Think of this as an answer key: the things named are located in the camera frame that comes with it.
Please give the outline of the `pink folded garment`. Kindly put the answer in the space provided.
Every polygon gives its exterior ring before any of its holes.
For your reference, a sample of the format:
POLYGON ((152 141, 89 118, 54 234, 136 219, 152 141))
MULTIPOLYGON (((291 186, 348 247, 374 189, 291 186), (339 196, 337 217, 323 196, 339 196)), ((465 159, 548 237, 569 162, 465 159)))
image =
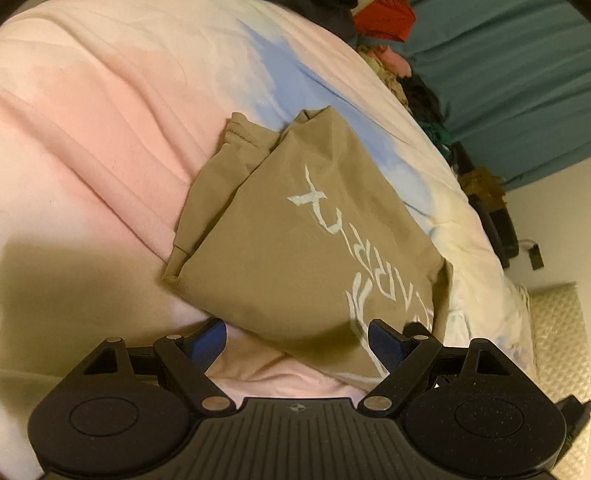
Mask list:
POLYGON ((384 66, 399 78, 412 76, 412 67, 409 62, 400 54, 394 52, 388 45, 379 45, 374 48, 378 59, 384 66))

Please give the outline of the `black garment in pile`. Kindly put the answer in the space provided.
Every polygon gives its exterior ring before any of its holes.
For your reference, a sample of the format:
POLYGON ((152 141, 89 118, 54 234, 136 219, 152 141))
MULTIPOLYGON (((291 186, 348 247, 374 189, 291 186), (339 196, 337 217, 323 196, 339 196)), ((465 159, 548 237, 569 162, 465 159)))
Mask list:
POLYGON ((418 75, 401 78, 399 82, 416 120, 444 124, 445 117, 442 114, 438 97, 418 75))

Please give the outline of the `brown paper bag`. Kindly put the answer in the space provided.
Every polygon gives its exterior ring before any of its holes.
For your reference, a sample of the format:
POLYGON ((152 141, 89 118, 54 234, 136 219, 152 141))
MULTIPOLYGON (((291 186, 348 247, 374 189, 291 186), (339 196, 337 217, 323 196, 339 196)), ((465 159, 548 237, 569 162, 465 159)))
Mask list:
POLYGON ((459 183, 464 193, 477 196, 484 207, 494 212, 505 207, 505 190, 498 178, 485 167, 476 168, 459 177, 459 183))

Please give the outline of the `black jacket on bed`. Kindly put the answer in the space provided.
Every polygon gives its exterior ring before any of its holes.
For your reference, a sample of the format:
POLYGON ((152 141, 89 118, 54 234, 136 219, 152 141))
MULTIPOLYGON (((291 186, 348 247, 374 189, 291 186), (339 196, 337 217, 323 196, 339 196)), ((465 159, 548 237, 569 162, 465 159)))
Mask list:
POLYGON ((356 0, 271 0, 271 2, 303 16, 342 40, 349 41, 356 36, 352 13, 352 10, 359 5, 356 0))

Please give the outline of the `tan t-shirt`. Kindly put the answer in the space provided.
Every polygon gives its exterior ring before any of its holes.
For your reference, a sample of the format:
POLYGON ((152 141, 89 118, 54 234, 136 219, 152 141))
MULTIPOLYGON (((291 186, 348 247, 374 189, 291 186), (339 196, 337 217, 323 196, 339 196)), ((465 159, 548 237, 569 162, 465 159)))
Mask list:
POLYGON ((304 110, 283 131, 236 113, 177 224, 165 284, 321 372, 387 374, 370 322, 446 316, 450 267, 346 120, 304 110))

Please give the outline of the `right blue curtain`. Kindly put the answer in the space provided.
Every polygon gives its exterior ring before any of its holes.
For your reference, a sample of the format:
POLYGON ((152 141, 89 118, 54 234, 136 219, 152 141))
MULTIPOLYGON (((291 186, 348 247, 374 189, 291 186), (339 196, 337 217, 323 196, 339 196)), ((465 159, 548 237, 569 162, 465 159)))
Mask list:
POLYGON ((590 22, 569 1, 415 1, 397 50, 510 189, 590 156, 590 22))

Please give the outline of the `quilted beige pillow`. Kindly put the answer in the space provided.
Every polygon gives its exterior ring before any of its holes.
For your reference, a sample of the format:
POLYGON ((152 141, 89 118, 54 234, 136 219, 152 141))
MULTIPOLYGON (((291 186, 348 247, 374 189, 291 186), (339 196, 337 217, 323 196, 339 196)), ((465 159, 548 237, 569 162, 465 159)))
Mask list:
POLYGON ((577 285, 549 287, 530 295, 537 382, 554 402, 590 400, 590 351, 577 285))

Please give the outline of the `green garment in pile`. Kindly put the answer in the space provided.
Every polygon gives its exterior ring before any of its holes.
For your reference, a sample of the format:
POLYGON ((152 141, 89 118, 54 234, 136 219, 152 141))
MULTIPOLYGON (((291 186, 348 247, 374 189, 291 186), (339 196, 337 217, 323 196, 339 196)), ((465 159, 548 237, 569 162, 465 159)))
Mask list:
POLYGON ((419 125, 445 159, 452 155, 452 137, 441 123, 419 121, 419 125))

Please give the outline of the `wall power socket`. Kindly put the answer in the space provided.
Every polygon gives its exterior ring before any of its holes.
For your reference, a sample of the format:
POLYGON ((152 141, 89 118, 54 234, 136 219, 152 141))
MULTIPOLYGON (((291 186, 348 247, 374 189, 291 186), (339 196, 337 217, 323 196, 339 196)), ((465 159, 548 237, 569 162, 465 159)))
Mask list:
POLYGON ((541 254, 540 246, 537 243, 534 243, 528 249, 528 256, 533 271, 537 271, 544 268, 545 263, 543 260, 543 256, 541 254))

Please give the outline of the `red garment on rack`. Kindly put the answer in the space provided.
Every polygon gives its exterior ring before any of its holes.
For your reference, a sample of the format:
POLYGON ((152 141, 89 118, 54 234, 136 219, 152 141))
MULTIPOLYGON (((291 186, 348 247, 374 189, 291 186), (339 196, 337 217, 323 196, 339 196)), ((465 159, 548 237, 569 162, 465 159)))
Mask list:
POLYGON ((416 19, 409 1, 376 0, 353 16, 353 24, 361 36, 406 42, 416 19))

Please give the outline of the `pastel bed duvet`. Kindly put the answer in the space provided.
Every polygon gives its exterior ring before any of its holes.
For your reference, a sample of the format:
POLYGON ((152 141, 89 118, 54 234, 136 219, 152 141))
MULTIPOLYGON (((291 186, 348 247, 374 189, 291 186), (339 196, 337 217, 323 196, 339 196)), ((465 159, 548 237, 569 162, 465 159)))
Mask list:
POLYGON ((205 314, 161 282, 232 113, 332 106, 452 264, 446 344, 534 369, 530 319, 448 164, 356 51, 266 1, 47 1, 1 28, 1 475, 35 479, 28 417, 107 337, 205 314))

